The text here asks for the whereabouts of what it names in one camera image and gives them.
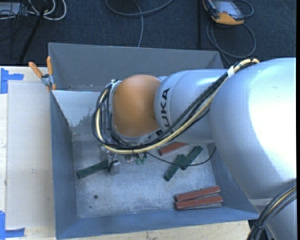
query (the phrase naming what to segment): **dark carpet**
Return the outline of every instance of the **dark carpet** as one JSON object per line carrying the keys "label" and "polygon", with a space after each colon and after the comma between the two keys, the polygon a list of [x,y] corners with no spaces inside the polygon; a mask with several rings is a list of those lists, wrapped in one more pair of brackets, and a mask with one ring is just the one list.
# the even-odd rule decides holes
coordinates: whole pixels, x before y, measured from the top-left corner
{"label": "dark carpet", "polygon": [[[51,42],[219,50],[225,68],[246,57],[260,61],[296,57],[297,0],[235,0],[244,15],[248,16],[252,8],[253,14],[244,24],[230,28],[213,23],[201,0],[199,7],[198,0],[64,0],[66,12],[62,0],[54,0],[55,9],[40,21],[31,4],[40,12],[44,0],[0,1],[24,5],[10,19],[0,13],[2,66],[25,66],[34,61],[45,67]],[[51,11],[53,3],[46,6]]]}

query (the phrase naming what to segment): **orange clip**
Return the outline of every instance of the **orange clip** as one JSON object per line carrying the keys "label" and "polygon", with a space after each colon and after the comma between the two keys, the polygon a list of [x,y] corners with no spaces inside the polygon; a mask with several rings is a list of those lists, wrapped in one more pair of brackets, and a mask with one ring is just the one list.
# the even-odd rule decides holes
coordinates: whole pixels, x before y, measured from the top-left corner
{"label": "orange clip", "polygon": [[33,63],[32,61],[29,62],[29,67],[33,70],[33,72],[41,79],[41,81],[43,82],[43,84],[45,85],[45,87],[47,88],[48,91],[50,91],[50,85],[52,86],[52,90],[56,90],[57,89],[57,85],[53,79],[53,67],[52,67],[52,63],[51,63],[51,57],[48,56],[46,58],[46,65],[48,68],[48,74],[43,74],[41,72],[41,70],[37,67],[37,65],[35,63]]}

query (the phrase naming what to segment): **blue tape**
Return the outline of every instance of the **blue tape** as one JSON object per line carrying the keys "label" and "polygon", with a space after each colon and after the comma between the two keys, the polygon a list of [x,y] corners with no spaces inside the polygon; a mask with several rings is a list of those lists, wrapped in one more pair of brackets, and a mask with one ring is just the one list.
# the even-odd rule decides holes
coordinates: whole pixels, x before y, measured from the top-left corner
{"label": "blue tape", "polygon": [[23,80],[23,74],[9,74],[8,70],[1,68],[1,78],[0,78],[0,94],[8,93],[8,80]]}
{"label": "blue tape", "polygon": [[0,211],[0,240],[6,240],[6,238],[23,237],[25,234],[25,228],[6,230],[6,214]]}

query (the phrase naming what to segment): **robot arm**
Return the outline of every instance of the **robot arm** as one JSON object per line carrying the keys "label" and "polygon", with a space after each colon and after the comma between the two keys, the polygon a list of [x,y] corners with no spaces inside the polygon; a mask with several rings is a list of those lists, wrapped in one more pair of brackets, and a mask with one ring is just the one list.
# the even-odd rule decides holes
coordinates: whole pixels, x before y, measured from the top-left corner
{"label": "robot arm", "polygon": [[[128,77],[102,92],[92,129],[124,156],[172,139],[215,143],[260,218],[275,214],[267,223],[274,239],[297,239],[295,78],[295,58],[247,59],[229,70],[182,71],[161,82]],[[101,115],[107,98],[108,135]]]}

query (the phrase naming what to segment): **gray bin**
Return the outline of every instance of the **gray bin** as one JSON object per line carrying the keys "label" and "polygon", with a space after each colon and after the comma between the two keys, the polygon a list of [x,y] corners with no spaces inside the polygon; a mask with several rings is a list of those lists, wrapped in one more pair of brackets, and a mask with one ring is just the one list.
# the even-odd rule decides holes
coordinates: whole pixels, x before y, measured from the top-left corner
{"label": "gray bin", "polygon": [[[78,179],[76,174],[99,163],[106,153],[92,133],[91,119],[99,92],[111,79],[222,69],[217,51],[50,43],[48,52],[57,84],[57,90],[50,93],[57,239],[258,218],[217,150],[209,162],[177,171],[169,182],[163,176],[170,165],[151,156],[139,165],[119,156],[117,175],[100,171]],[[204,161],[213,149],[202,147],[195,162]],[[181,152],[187,155],[191,148],[186,146]],[[161,158],[173,162],[174,157]],[[215,185],[221,189],[222,207],[175,210],[174,195]]]}

